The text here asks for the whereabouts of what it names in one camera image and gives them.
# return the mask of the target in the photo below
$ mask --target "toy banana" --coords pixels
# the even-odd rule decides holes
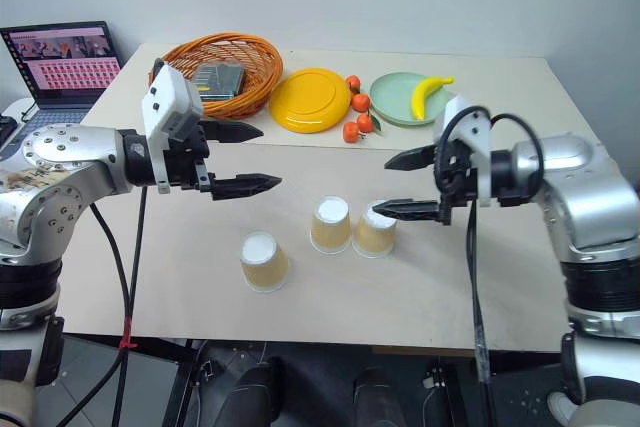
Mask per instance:
[[[429,77],[428,79],[424,79],[422,82],[420,82],[411,95],[411,113],[413,114],[413,118],[417,120],[424,120],[424,103],[427,97],[429,97],[443,85],[452,83],[453,79],[451,77]]]

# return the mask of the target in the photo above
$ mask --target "wicker basket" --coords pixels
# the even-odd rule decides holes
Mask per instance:
[[[208,35],[176,47],[164,60],[191,79],[203,62],[236,60],[244,65],[242,92],[233,99],[202,102],[204,115],[222,120],[243,119],[258,112],[282,75],[282,59],[260,37],[223,33]]]

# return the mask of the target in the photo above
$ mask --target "green plate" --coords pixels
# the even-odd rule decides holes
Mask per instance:
[[[414,72],[393,72],[383,75],[371,84],[371,107],[387,122],[396,125],[430,124],[444,110],[454,95],[444,87],[427,97],[424,120],[411,115],[411,95],[416,86],[427,76]]]

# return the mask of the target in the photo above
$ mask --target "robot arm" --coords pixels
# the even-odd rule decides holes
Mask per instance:
[[[36,385],[52,382],[62,354],[55,317],[62,256],[75,223],[93,202],[134,185],[195,189],[212,200],[248,197],[281,179],[265,174],[217,180],[207,172],[208,140],[262,135],[240,122],[200,121],[190,82],[168,65],[154,68],[142,102],[147,136],[134,130],[49,125],[0,162],[0,425],[33,424]]]
[[[566,278],[565,307],[573,329],[562,340],[567,395],[577,404],[640,405],[636,193],[602,144],[573,134],[539,141],[544,176],[536,182],[536,145],[527,141],[491,152],[488,111],[468,107],[460,98],[447,105],[436,123],[436,139],[445,136],[444,142],[402,152],[385,164],[395,170],[434,164],[440,202],[391,200],[374,210],[449,225],[452,208],[470,200],[487,206],[495,198],[503,207],[536,202]]]

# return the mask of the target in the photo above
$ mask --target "laptop screen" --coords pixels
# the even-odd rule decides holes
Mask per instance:
[[[120,71],[104,22],[0,31],[36,101],[95,101]]]

